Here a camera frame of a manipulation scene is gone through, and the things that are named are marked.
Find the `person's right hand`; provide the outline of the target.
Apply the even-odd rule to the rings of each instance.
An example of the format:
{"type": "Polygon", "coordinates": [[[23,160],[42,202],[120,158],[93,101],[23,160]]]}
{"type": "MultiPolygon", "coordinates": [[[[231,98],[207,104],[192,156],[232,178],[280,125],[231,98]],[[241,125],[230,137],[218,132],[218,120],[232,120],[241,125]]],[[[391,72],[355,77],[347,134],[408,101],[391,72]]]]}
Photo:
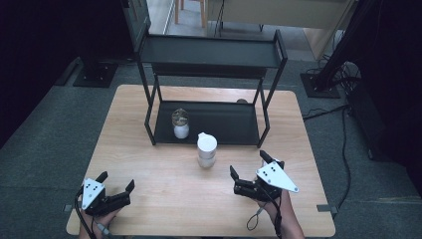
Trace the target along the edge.
{"type": "Polygon", "coordinates": [[[269,214],[271,219],[274,219],[277,213],[285,217],[293,212],[290,194],[286,190],[282,191],[281,196],[275,200],[275,204],[272,202],[258,201],[258,205],[269,214]]]}

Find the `clear lidded glass salt jar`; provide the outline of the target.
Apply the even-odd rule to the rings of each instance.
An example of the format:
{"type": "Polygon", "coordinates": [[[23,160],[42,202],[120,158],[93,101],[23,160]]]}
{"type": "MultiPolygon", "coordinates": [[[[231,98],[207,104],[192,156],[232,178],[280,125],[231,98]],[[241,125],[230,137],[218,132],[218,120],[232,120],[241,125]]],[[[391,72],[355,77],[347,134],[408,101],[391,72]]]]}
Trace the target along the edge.
{"type": "Polygon", "coordinates": [[[184,109],[177,109],[172,113],[171,119],[174,135],[179,139],[186,138],[189,135],[188,112],[184,109]]]}

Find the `black curtain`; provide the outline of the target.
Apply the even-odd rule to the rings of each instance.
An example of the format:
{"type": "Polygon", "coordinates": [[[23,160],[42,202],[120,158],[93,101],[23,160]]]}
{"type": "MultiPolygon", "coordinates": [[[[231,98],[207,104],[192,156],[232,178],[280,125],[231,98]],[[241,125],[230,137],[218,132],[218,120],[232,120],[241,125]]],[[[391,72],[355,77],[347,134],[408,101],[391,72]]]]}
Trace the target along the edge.
{"type": "Polygon", "coordinates": [[[381,0],[360,65],[384,124],[378,146],[422,196],[422,0],[381,0]]]}

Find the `black metal stand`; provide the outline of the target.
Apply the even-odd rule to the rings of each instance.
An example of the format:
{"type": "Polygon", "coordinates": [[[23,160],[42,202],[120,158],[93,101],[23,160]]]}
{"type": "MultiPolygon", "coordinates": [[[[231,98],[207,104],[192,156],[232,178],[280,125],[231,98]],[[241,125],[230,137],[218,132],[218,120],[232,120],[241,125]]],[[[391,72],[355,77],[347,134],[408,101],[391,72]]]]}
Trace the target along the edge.
{"type": "Polygon", "coordinates": [[[358,38],[366,29],[365,21],[369,18],[378,0],[359,0],[344,36],[335,47],[325,66],[317,74],[301,74],[301,80],[309,98],[338,98],[335,90],[338,81],[334,79],[336,72],[345,62],[353,62],[354,57],[362,49],[358,38]]]}
{"type": "Polygon", "coordinates": [[[118,68],[117,63],[104,62],[94,53],[80,52],[83,67],[76,77],[74,87],[108,88],[118,68]]]}

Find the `person's left hand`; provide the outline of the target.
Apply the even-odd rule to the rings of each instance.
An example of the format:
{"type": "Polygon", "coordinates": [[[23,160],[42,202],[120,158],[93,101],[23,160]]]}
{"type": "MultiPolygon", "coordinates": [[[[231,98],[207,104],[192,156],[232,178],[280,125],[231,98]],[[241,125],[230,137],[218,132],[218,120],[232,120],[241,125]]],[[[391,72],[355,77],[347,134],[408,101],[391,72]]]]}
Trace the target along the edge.
{"type": "Polygon", "coordinates": [[[79,239],[92,239],[91,234],[94,234],[96,239],[105,239],[109,235],[108,227],[118,213],[119,209],[104,216],[93,217],[82,210],[83,221],[80,226],[79,239]]]}

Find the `grey plug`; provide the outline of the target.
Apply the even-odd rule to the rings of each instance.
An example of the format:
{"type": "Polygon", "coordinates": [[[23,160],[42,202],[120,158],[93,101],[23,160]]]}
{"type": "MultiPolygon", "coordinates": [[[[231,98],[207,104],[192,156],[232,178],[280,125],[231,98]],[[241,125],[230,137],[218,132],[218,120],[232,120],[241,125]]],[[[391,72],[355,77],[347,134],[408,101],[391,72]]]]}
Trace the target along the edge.
{"type": "Polygon", "coordinates": [[[98,230],[99,236],[101,238],[108,238],[108,237],[111,236],[111,233],[109,232],[109,230],[104,225],[102,225],[101,223],[97,223],[97,222],[95,223],[95,225],[97,226],[97,230],[98,230]]]}

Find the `beige desk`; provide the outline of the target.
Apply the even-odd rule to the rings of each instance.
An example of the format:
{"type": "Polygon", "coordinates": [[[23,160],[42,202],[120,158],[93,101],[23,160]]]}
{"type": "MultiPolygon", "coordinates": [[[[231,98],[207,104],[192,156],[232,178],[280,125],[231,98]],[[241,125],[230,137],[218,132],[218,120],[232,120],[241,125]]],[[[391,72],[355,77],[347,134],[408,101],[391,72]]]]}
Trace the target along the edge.
{"type": "Polygon", "coordinates": [[[206,0],[208,21],[302,28],[320,59],[355,0],[206,0]]]}

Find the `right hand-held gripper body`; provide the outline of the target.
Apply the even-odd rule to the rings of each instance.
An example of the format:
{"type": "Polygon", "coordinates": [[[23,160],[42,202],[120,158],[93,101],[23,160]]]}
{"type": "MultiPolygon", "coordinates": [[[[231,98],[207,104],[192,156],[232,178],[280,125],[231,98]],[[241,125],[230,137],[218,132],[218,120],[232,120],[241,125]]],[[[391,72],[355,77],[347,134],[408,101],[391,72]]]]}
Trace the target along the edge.
{"type": "Polygon", "coordinates": [[[234,193],[262,202],[277,199],[283,190],[298,193],[300,190],[284,171],[284,163],[274,160],[256,170],[256,178],[252,181],[234,181],[234,193]]]}

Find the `black equipment case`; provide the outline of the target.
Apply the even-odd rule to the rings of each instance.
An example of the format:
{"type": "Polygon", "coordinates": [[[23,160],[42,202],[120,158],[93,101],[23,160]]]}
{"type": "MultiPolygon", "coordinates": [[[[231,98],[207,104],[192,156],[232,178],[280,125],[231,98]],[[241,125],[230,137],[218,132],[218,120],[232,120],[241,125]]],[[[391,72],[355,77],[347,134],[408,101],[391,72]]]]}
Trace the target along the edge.
{"type": "Polygon", "coordinates": [[[379,140],[385,130],[385,124],[365,83],[357,83],[347,95],[347,101],[364,137],[368,158],[378,162],[392,162],[392,159],[379,147],[379,140]]]}

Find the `orange wooden stool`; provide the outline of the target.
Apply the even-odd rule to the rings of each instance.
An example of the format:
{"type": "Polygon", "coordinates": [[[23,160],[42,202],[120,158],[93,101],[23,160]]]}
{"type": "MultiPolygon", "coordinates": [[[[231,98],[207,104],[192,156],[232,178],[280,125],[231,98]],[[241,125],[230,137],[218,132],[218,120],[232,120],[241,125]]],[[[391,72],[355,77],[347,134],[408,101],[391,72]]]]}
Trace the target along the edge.
{"type": "MultiPolygon", "coordinates": [[[[206,18],[206,1],[205,0],[189,0],[198,4],[199,7],[199,17],[201,22],[201,27],[206,28],[207,18],[206,18]]],[[[185,9],[185,0],[174,0],[174,23],[181,24],[186,23],[187,20],[184,19],[181,12],[185,9]]]]}

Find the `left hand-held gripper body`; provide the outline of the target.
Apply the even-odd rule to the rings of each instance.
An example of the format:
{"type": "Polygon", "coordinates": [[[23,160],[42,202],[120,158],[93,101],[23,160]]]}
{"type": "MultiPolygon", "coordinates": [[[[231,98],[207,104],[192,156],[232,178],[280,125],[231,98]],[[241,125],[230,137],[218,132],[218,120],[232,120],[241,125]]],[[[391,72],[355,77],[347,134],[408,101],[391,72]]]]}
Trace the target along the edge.
{"type": "Polygon", "coordinates": [[[130,191],[106,196],[102,182],[91,178],[84,181],[82,209],[91,216],[105,216],[130,204],[130,191]]]}

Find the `black metal two-tier rack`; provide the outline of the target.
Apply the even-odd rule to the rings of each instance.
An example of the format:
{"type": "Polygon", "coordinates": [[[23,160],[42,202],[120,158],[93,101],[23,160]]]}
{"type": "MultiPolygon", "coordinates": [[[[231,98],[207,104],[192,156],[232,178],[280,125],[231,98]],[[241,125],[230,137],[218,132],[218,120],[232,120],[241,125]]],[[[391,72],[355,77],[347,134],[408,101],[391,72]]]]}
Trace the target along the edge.
{"type": "Polygon", "coordinates": [[[217,39],[145,34],[136,61],[147,100],[145,129],[152,144],[191,143],[198,134],[214,135],[220,144],[263,144],[269,130],[268,106],[284,70],[288,54],[282,35],[271,40],[217,39]],[[249,103],[203,102],[162,97],[159,78],[198,77],[246,79],[258,82],[249,103]],[[171,115],[188,113],[189,134],[174,135],[171,115]]]}

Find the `white lidded jar beige granules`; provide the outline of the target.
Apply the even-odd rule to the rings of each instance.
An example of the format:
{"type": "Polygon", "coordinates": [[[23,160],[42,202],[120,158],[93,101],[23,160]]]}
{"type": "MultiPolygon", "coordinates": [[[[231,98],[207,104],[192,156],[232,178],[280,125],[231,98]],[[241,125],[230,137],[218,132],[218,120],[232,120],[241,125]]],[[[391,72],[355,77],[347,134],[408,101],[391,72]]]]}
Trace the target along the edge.
{"type": "Polygon", "coordinates": [[[203,168],[210,168],[216,161],[217,139],[208,133],[198,134],[197,151],[198,164],[203,168]]]}

